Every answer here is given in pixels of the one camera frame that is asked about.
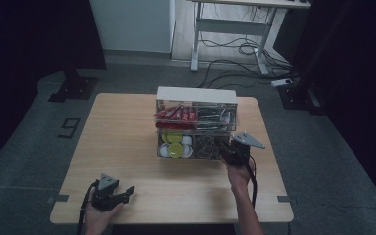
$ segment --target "transparent storage bin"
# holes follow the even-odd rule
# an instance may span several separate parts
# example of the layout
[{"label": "transparent storage bin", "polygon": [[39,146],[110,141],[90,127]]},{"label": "transparent storage bin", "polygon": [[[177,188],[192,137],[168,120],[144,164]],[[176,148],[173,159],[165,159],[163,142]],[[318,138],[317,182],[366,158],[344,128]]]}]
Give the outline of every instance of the transparent storage bin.
[{"label": "transparent storage bin", "polygon": [[158,88],[155,110],[156,128],[235,131],[237,124],[235,91]]},{"label": "transparent storage bin", "polygon": [[219,159],[215,140],[228,141],[239,124],[236,92],[158,87],[154,122],[157,156]]}]

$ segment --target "desk leg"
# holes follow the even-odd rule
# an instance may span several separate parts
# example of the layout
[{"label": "desk leg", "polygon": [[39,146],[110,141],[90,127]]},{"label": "desk leg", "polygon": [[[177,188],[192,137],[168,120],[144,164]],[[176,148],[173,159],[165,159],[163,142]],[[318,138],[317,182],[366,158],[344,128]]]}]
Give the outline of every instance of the desk leg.
[{"label": "desk leg", "polygon": [[256,59],[258,59],[258,66],[260,67],[261,74],[268,75],[266,64],[264,63],[262,52],[264,50],[265,43],[267,42],[268,34],[271,30],[271,26],[273,25],[274,16],[276,16],[277,8],[271,8],[271,14],[268,19],[267,25],[264,29],[263,36],[261,38],[260,46],[255,49]]},{"label": "desk leg", "polygon": [[191,53],[191,71],[198,70],[198,34],[199,27],[198,23],[200,22],[201,17],[201,3],[198,3],[197,9],[197,18],[195,20],[195,36],[194,36],[194,44],[192,45],[192,53]]}]

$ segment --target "human hand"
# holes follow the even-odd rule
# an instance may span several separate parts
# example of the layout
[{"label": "human hand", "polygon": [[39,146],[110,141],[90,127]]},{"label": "human hand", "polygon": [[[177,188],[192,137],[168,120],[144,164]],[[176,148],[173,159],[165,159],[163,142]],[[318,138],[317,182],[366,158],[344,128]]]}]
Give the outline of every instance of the human hand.
[{"label": "human hand", "polygon": [[[233,193],[237,193],[239,191],[247,191],[247,185],[250,181],[250,175],[247,172],[244,166],[232,166],[229,165],[225,159],[222,159],[224,164],[227,166],[227,173],[228,179],[231,183],[231,190]],[[249,159],[249,166],[252,172],[255,171],[255,164],[254,162]]]},{"label": "human hand", "polygon": [[94,188],[90,192],[89,202],[85,210],[85,225],[87,235],[100,235],[106,229],[109,221],[121,211],[124,204],[118,204],[110,211],[99,211],[91,205],[93,198]]}]

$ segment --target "white desk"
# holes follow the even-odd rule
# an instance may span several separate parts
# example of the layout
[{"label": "white desk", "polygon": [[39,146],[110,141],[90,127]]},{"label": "white desk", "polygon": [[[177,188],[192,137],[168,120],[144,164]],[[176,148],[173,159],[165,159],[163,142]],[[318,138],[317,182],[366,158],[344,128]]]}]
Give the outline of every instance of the white desk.
[{"label": "white desk", "polygon": [[[267,41],[268,33],[270,32],[273,24],[274,16],[276,15],[277,8],[310,8],[310,3],[301,3],[299,0],[190,0],[198,3],[197,5],[197,17],[195,23],[195,37],[191,54],[191,71],[198,70],[198,35],[200,31],[206,32],[220,32],[220,33],[233,33],[233,34],[245,34],[245,35],[257,35],[261,36],[261,42],[259,48],[255,49],[256,58],[258,60],[258,66],[263,75],[268,75],[268,71],[264,61],[261,59],[262,52],[264,50],[265,43]],[[204,19],[201,18],[201,5],[203,3],[216,3],[216,4],[231,4],[231,5],[249,5],[249,6],[261,6],[269,7],[270,15],[265,23],[254,22],[240,22],[240,21],[228,21],[217,19]]]}]

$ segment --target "yellow object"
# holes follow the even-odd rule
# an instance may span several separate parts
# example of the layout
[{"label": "yellow object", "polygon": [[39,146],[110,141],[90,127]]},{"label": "yellow object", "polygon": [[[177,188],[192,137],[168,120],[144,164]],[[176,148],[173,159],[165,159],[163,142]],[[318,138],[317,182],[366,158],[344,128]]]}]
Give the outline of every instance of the yellow object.
[{"label": "yellow object", "polygon": [[169,134],[167,136],[167,140],[170,143],[179,143],[182,140],[182,135],[181,134]]},{"label": "yellow object", "polygon": [[169,143],[169,140],[167,140],[167,136],[165,133],[161,134],[161,139],[164,141],[164,143]]},{"label": "yellow object", "polygon": [[167,151],[169,152],[169,155],[171,157],[179,158],[184,153],[184,147],[180,143],[173,143],[173,144],[170,144]]}]

